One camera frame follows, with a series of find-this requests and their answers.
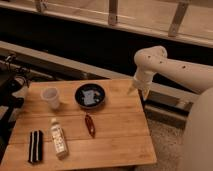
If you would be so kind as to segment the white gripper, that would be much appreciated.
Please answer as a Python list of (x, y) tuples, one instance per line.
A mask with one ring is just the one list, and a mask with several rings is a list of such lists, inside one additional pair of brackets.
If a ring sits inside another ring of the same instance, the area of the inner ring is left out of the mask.
[(143, 100), (147, 100), (149, 95), (149, 89), (152, 84), (154, 73), (151, 71), (137, 70), (134, 77), (133, 83), (131, 83), (127, 94), (131, 94), (136, 88), (142, 90)]

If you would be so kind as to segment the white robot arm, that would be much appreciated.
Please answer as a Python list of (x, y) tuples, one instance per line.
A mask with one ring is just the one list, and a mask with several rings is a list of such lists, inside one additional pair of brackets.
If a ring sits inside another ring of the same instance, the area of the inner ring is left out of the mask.
[(197, 93), (187, 118), (178, 171), (213, 171), (213, 66), (167, 58), (163, 46), (138, 50), (133, 89), (147, 99), (156, 73)]

